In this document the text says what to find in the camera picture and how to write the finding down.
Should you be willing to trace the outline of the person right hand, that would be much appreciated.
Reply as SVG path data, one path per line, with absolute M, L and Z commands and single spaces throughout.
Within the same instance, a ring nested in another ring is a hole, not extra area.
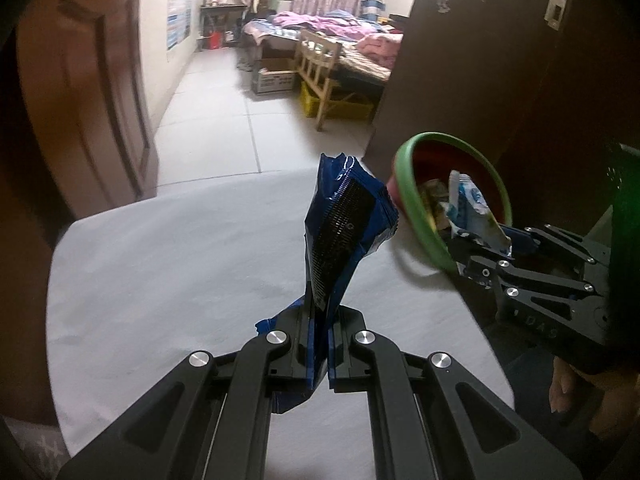
M 572 414 L 598 438 L 626 434 L 639 427 L 639 374 L 588 375 L 556 356 L 549 404 L 552 414 Z

